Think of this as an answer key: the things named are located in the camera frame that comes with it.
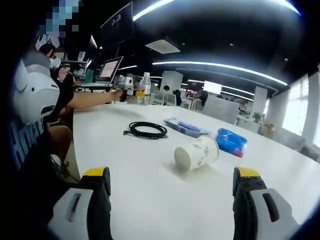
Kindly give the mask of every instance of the white pillar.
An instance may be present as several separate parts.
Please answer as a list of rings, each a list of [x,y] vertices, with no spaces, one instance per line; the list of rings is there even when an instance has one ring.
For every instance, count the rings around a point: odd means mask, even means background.
[[[183,75],[177,71],[164,71],[161,81],[160,91],[164,90],[164,86],[168,85],[172,94],[174,90],[180,90]]]
[[[320,79],[319,73],[316,72],[309,76],[309,93],[308,93],[308,108],[306,118],[302,131],[302,137],[306,140],[308,146],[312,146],[317,124],[319,122],[320,114]]]
[[[260,114],[264,113],[266,102],[267,102],[267,94],[268,94],[267,89],[264,89],[258,86],[255,87],[254,99],[253,99],[253,105],[252,105],[250,117],[252,117],[254,113],[260,113]]]

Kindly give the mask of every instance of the office room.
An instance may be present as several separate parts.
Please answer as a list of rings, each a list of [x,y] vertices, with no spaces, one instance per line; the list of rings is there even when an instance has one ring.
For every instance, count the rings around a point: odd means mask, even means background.
[[[57,0],[16,14],[16,237],[315,238],[315,3]]]

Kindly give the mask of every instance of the blue plastic bag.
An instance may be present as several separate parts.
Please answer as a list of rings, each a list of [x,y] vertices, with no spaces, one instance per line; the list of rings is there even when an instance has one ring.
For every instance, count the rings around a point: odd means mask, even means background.
[[[228,129],[220,128],[215,138],[219,149],[227,153],[242,157],[247,145],[247,139]]]

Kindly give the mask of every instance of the white paper cup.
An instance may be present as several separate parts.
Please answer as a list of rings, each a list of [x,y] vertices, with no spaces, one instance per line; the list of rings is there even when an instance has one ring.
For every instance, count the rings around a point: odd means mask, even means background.
[[[181,171],[189,171],[212,163],[218,156],[218,143],[209,135],[201,135],[195,141],[174,150],[174,161]]]

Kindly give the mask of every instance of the plastic bottle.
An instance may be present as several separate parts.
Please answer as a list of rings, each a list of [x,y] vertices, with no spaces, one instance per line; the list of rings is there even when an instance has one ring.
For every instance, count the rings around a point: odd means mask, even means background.
[[[137,104],[140,106],[147,106],[149,104],[150,91],[151,91],[151,81],[150,73],[145,72],[143,74],[143,79],[139,83],[139,90],[143,92],[144,96],[138,96]]]

